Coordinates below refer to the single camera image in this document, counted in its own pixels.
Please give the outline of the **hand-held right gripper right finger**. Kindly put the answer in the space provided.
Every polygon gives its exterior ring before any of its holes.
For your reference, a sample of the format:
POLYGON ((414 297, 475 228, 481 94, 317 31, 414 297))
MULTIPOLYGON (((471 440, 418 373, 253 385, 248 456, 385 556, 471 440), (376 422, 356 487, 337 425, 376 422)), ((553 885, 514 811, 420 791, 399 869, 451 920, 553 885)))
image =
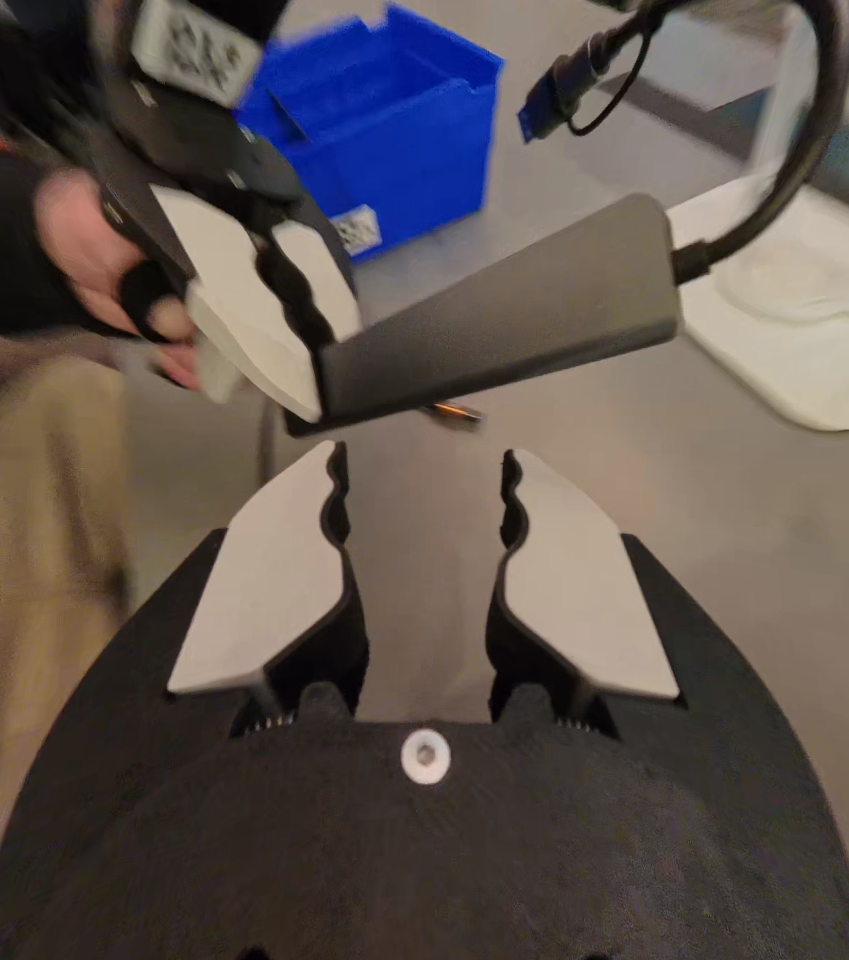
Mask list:
POLYGON ((501 465, 503 555, 486 621, 492 719, 536 686, 557 719, 598 719, 604 696, 680 704, 680 686, 623 533, 525 449, 501 465))

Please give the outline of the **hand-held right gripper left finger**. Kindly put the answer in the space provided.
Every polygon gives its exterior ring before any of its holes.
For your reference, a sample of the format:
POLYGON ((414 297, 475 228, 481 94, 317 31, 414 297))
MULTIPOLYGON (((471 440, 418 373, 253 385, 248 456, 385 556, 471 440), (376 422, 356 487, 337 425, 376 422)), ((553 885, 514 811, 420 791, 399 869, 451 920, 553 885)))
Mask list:
POLYGON ((242 690, 264 716, 330 684, 355 715, 369 639, 346 548, 348 450, 325 440, 229 523, 168 678, 174 697, 242 690))

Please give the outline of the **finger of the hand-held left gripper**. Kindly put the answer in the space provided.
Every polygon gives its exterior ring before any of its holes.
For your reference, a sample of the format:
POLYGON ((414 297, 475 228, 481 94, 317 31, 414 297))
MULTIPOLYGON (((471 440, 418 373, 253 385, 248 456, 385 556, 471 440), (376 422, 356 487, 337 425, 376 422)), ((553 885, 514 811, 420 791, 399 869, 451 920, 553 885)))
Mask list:
POLYGON ((255 269, 305 347, 316 354, 362 329, 357 296, 323 235, 295 220, 261 236, 255 269))
POLYGON ((185 306, 199 336, 203 394, 224 404, 243 381, 309 423, 322 416, 311 352, 260 278, 258 249, 236 219, 175 188, 151 190, 194 267, 185 306))

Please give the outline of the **black usb hub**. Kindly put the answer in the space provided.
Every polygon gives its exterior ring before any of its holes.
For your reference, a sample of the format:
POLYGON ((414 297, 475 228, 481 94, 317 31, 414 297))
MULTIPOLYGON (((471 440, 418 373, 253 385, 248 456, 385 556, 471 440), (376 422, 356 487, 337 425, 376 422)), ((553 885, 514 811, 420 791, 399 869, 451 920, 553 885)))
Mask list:
POLYGON ((631 195, 318 354, 310 437, 671 341, 682 324, 671 223, 631 195))

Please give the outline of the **person's left hand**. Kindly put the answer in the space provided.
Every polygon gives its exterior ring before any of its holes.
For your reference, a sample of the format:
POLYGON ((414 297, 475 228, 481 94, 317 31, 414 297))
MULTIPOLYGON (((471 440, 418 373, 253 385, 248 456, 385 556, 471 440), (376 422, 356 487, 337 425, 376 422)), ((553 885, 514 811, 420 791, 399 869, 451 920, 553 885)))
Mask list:
MULTIPOLYGON (((44 252, 90 316, 110 330, 140 336, 119 295, 126 276, 147 257, 107 221, 95 180, 79 170, 52 174, 36 193, 34 218, 44 252)), ((198 391, 196 328, 183 302, 173 294, 158 298, 150 307, 147 325, 165 340, 154 346, 154 363, 161 374, 184 389, 198 391)))

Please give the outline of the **blue plastic bin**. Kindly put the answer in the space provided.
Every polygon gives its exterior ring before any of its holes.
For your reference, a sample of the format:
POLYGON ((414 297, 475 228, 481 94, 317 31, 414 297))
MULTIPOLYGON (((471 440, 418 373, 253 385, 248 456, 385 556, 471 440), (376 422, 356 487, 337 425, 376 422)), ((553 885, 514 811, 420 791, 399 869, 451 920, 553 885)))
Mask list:
POLYGON ((478 213, 504 58, 405 6, 272 41, 235 111, 353 263, 478 213))

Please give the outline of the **person's leg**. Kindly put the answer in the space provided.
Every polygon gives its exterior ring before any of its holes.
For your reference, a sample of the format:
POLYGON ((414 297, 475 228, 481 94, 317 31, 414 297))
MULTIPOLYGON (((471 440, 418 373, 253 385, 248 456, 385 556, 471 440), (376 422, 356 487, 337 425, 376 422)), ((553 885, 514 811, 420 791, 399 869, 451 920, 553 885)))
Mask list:
POLYGON ((123 613, 124 387, 100 337, 0 338, 0 834, 123 613))

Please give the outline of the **white stand base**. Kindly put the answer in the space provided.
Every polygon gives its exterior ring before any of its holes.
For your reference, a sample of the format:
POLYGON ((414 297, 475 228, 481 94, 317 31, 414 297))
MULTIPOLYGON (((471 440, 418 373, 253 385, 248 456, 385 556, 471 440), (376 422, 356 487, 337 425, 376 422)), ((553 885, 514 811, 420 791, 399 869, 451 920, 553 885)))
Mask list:
POLYGON ((802 187, 768 234, 680 290, 690 338, 797 425, 849 430, 849 206, 802 187))

